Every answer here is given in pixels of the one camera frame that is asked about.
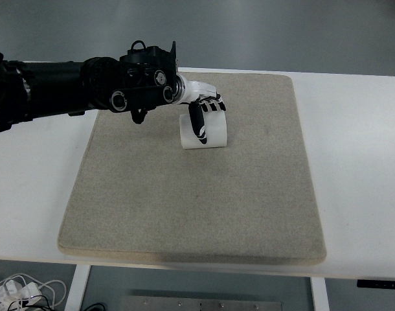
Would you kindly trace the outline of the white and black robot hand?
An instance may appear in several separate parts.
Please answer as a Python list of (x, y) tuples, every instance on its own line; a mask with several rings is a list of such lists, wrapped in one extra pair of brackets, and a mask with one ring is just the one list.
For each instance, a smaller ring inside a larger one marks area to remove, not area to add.
[(181, 74), (177, 75), (177, 86), (176, 103), (188, 105), (192, 133), (202, 146), (207, 146), (208, 138), (204, 114), (222, 111), (224, 115), (226, 107), (223, 99), (215, 86), (205, 82), (187, 80)]

